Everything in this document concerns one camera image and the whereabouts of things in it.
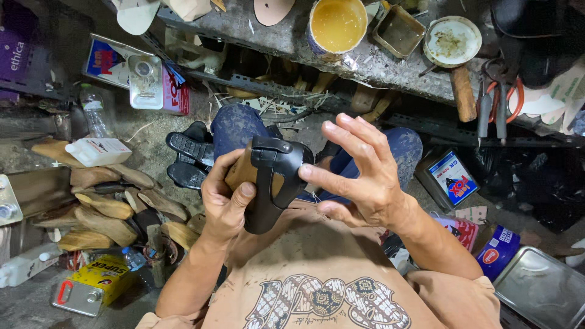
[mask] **purple box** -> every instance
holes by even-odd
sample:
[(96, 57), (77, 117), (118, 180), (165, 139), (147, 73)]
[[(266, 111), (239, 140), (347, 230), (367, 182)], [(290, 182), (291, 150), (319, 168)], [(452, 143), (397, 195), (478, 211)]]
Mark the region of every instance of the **purple box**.
[(0, 78), (23, 82), (38, 18), (14, 0), (5, 0), (3, 8), (4, 25), (0, 26)]

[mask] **person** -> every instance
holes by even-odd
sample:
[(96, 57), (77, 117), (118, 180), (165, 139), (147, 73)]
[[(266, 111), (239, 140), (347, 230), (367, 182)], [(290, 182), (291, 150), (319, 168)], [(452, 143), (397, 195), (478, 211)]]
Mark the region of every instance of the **person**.
[[(479, 264), (404, 192), (422, 155), (414, 131), (380, 132), (345, 114), (324, 122), (324, 137), (343, 150), (298, 174), (326, 192), (294, 200), (253, 235), (242, 228), (254, 184), (231, 193), (223, 179), (252, 136), (270, 132), (242, 104), (222, 107), (211, 128), (207, 222), (137, 328), (501, 328)], [(380, 248), (386, 229), (421, 270), (402, 277), (392, 266)], [(223, 264), (227, 278), (212, 295)]]

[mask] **printed graphic on shirt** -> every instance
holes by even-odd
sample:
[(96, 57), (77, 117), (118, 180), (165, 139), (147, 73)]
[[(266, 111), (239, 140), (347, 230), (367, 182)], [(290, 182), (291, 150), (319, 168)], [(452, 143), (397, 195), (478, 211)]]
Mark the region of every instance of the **printed graphic on shirt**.
[(322, 282), (313, 276), (296, 274), (283, 282), (265, 281), (260, 286), (260, 297), (246, 317), (244, 329), (282, 329), (292, 315), (307, 316), (293, 321), (299, 325), (337, 322), (339, 315), (348, 316), (359, 327), (368, 329), (407, 329), (411, 325), (404, 308), (392, 301), (394, 292), (369, 277), (346, 284), (337, 278)]

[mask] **man's right hand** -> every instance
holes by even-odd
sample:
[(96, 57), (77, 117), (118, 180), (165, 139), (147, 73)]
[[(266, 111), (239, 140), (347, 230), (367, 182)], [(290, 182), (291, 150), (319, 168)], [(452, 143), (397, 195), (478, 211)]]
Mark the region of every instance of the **man's right hand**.
[(400, 189), (398, 167), (387, 137), (360, 117), (339, 114), (336, 121), (337, 125), (331, 121), (322, 124), (323, 135), (354, 158), (360, 176), (348, 179), (310, 164), (302, 165), (300, 178), (352, 201), (323, 201), (317, 211), (350, 227), (385, 227), (404, 232), (418, 203)]

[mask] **blue tin can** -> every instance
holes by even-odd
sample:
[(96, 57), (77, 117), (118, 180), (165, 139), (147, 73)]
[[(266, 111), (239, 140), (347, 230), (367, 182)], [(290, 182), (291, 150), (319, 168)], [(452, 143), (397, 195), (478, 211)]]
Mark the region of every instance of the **blue tin can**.
[(495, 228), (494, 234), (476, 257), (483, 274), (494, 281), (508, 265), (520, 248), (520, 236), (502, 225)]

